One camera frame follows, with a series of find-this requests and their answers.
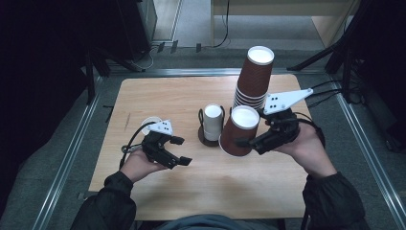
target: white mounting plate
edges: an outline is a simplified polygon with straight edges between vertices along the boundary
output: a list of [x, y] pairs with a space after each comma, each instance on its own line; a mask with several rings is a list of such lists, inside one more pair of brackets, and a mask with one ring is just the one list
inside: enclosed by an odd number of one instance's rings
[[172, 124], [170, 123], [170, 120], [165, 120], [159, 123], [155, 123], [152, 125], [147, 126], [147, 129], [151, 131], [156, 131], [159, 133], [167, 134], [167, 135], [172, 135], [173, 130], [172, 130]]
[[293, 104], [296, 104], [302, 99], [305, 99], [313, 93], [313, 89], [308, 88], [304, 90], [282, 92], [276, 94], [268, 93], [266, 95], [265, 107], [263, 108], [263, 113], [269, 115], [272, 113], [277, 113], [284, 111]]

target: black jacket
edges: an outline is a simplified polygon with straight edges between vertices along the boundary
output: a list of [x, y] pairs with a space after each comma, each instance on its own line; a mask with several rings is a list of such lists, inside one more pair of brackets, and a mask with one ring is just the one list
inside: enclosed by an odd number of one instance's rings
[[[128, 229], [136, 213], [136, 205], [130, 198], [132, 187], [122, 172], [108, 176], [104, 188], [80, 207], [72, 229]], [[317, 180], [309, 176], [303, 196], [311, 218], [308, 229], [370, 229], [364, 220], [361, 198], [340, 173]], [[210, 224], [213, 229], [237, 229], [230, 219], [219, 215], [181, 218], [165, 229], [196, 229], [196, 222], [205, 227]]]

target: desk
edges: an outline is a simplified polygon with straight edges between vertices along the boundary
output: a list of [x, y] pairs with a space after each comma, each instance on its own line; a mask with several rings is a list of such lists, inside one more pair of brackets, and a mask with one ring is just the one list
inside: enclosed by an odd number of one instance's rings
[[[357, 10], [359, 0], [233, 0], [229, 15], [312, 16], [314, 26], [328, 47], [341, 35], [349, 15]], [[212, 45], [214, 16], [226, 15], [227, 1], [211, 0]]]
[[[149, 116], [170, 119], [173, 134], [185, 138], [182, 146], [166, 143], [168, 151], [192, 158], [188, 167], [156, 172], [137, 182], [131, 193], [137, 220], [178, 219], [196, 214], [220, 214], [232, 219], [301, 218], [305, 171], [285, 154], [252, 151], [233, 157], [219, 147], [209, 148], [197, 137], [197, 113], [207, 104], [233, 104], [238, 76], [124, 80], [101, 147], [89, 191], [119, 168], [121, 147]], [[268, 92], [300, 88], [293, 75], [273, 75]], [[301, 101], [294, 111], [309, 114]], [[261, 120], [258, 134], [268, 126]], [[134, 144], [141, 143], [140, 134]]]

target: coaster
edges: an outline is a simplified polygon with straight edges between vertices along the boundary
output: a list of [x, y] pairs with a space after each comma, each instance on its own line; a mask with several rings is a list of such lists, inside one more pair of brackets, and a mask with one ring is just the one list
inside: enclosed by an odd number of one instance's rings
[[209, 140], [206, 140], [206, 138], [204, 138], [203, 126], [200, 126], [199, 130], [197, 131], [197, 136], [199, 137], [200, 142], [207, 147], [217, 147], [218, 146], [218, 141], [209, 141]]

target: sleeve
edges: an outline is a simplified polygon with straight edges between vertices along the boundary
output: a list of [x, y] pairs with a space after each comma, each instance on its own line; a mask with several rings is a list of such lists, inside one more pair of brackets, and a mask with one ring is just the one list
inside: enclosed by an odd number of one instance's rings
[[108, 176], [104, 188], [81, 205], [71, 229], [129, 229], [136, 214], [132, 187], [122, 172]]
[[308, 229], [370, 229], [358, 192], [340, 172], [317, 180], [308, 176], [303, 196]]

